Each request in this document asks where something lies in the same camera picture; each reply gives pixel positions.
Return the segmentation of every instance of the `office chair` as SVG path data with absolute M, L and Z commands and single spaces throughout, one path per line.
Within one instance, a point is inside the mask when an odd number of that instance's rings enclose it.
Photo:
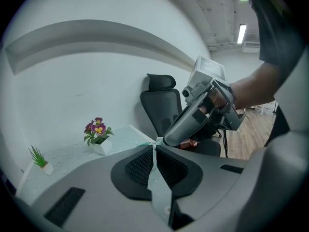
M 147 74 L 150 78 L 149 90 L 140 94 L 140 101 L 152 122 L 159 137 L 163 137 L 173 121 L 182 111 L 179 91 L 174 89 L 175 79 L 170 75 Z M 215 130 L 206 126 L 204 133 L 209 138 L 198 140 L 196 147 L 185 150 L 203 155 L 220 156 L 221 147 L 218 142 L 211 140 Z

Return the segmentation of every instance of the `ceiling light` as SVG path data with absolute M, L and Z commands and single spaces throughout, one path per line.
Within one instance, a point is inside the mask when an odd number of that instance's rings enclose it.
M 240 26 L 237 44 L 242 43 L 243 37 L 245 36 L 246 28 L 247 28 L 247 25 L 241 25 Z

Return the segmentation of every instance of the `black mesh panel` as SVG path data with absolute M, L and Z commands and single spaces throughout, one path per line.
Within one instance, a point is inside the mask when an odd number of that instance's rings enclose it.
M 146 187 L 153 165 L 153 152 L 148 151 L 126 165 L 126 174 L 134 182 Z
M 156 151 L 156 159 L 157 167 L 169 188 L 182 181 L 189 173 L 186 165 L 160 149 Z
M 164 136 L 182 111 L 180 94 L 176 89 L 144 91 L 140 94 L 140 101 L 159 137 Z

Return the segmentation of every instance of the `small potted plant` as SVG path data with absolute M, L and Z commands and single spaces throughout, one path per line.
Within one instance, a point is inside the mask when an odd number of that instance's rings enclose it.
M 113 135 L 110 127 L 106 128 L 102 123 L 102 118 L 95 118 L 85 128 L 84 142 L 87 141 L 88 146 L 99 154 L 108 155 L 112 149 L 112 143 L 109 136 Z
M 34 163 L 37 164 L 40 168 L 44 170 L 45 173 L 48 175 L 51 175 L 52 172 L 54 171 L 54 168 L 52 164 L 49 161 L 46 161 L 44 159 L 44 156 L 41 154 L 41 152 L 35 147 L 32 147 L 32 151 L 28 148 L 32 155 L 32 159 L 34 160 Z

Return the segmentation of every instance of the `white plant pot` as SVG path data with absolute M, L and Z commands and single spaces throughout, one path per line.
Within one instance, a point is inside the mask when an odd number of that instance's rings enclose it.
M 110 137 L 108 137 L 103 143 L 100 145 L 90 144 L 90 147 L 96 151 L 98 154 L 107 156 L 112 149 L 112 142 L 110 141 Z
M 52 164 L 50 163 L 50 161 L 42 169 L 48 175 L 51 175 L 54 171 L 54 168 L 53 168 Z

